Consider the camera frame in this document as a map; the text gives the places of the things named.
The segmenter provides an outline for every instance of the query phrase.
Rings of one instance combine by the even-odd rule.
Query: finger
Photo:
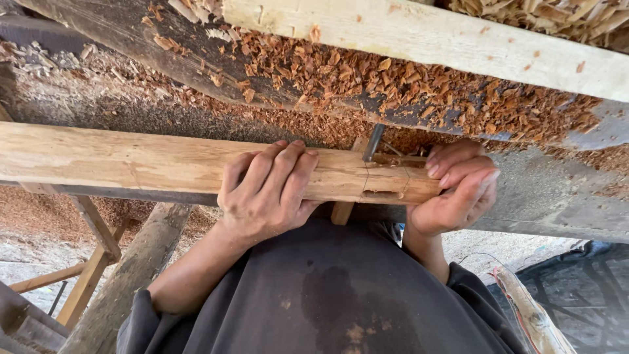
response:
[[[286,179],[280,196],[279,203],[284,212],[295,215],[301,205],[301,200],[310,181],[310,175],[318,162],[319,153],[315,150],[309,150],[299,157],[291,174]]]
[[[301,140],[295,140],[281,151],[273,160],[273,167],[269,177],[260,190],[260,196],[279,202],[279,197],[284,189],[286,179],[291,174],[299,157],[306,151],[306,144]]]
[[[218,194],[226,194],[236,189],[240,184],[240,175],[247,171],[253,158],[260,153],[261,151],[245,152],[229,160],[223,168],[223,181]]]
[[[242,189],[249,195],[257,194],[269,175],[271,166],[273,166],[273,159],[275,159],[280,151],[286,148],[286,145],[287,142],[285,140],[280,140],[271,144],[265,151],[258,154],[251,162],[245,179],[240,183],[238,189]]]
[[[480,143],[463,139],[444,147],[426,163],[428,177],[440,179],[455,164],[485,155]]]
[[[301,205],[299,206],[299,210],[297,210],[297,215],[295,215],[295,223],[293,224],[293,226],[303,226],[303,224],[308,221],[308,218],[310,217],[310,215],[312,215],[315,209],[323,203],[325,203],[325,200],[302,200]]]
[[[442,149],[443,149],[443,145],[435,145],[435,146],[433,146],[430,149],[430,153],[428,154],[428,157],[426,158],[426,165],[428,165],[428,162],[435,156],[435,154],[437,154]]]
[[[463,224],[488,186],[496,181],[499,174],[500,170],[487,168],[466,176],[447,200],[443,211],[443,214],[447,215],[445,220],[447,226],[454,228]]]
[[[484,168],[493,168],[494,161],[487,156],[477,156],[452,166],[439,181],[439,187],[448,189],[458,185],[467,175]]]

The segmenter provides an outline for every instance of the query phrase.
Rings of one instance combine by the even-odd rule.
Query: wooden post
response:
[[[122,224],[115,229],[113,237],[116,242],[120,241],[128,225],[129,219],[125,219]],[[89,261],[87,261],[85,269],[76,284],[74,284],[74,287],[72,287],[70,295],[68,295],[63,308],[61,308],[57,316],[57,321],[63,324],[69,331],[72,331],[77,322],[79,322],[79,318],[81,318],[83,311],[87,307],[89,299],[92,298],[96,285],[108,265],[109,258],[105,253],[105,249],[99,244],[96,246]]]
[[[168,264],[193,205],[158,203],[115,271],[96,295],[60,354],[111,354],[131,312],[135,291],[146,288]]]
[[[104,252],[112,259],[119,260],[121,253],[118,242],[111,235],[111,231],[107,227],[107,223],[98,213],[98,209],[92,203],[92,200],[87,195],[69,195],[72,203],[77,208],[85,222],[87,222],[89,228],[96,236],[96,240],[103,247]]]

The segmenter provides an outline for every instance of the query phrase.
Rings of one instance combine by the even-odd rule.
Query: ground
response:
[[[115,225],[122,215],[133,218],[121,243],[123,252],[154,203],[94,198],[103,217]],[[34,195],[18,187],[0,186],[0,281],[12,284],[87,261],[96,247],[94,236],[69,199],[63,195]],[[181,257],[221,215],[219,208],[197,206],[184,229],[171,262]],[[443,237],[448,261],[461,265],[486,283],[494,266],[504,263],[517,271],[570,250],[576,239],[563,237],[507,234],[503,232],[463,230]],[[96,291],[111,274],[115,265],[107,267]],[[77,277],[68,285],[55,309],[56,316],[70,294]],[[24,296],[48,311],[62,283],[51,284],[27,292]]]

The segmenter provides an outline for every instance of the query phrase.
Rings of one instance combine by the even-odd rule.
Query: wood chips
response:
[[[452,0],[448,7],[629,54],[629,0]]]

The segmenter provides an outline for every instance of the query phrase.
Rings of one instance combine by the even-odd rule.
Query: person's left hand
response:
[[[231,160],[223,170],[218,205],[224,215],[217,225],[245,248],[302,226],[323,203],[302,200],[318,161],[301,140],[280,140]]]

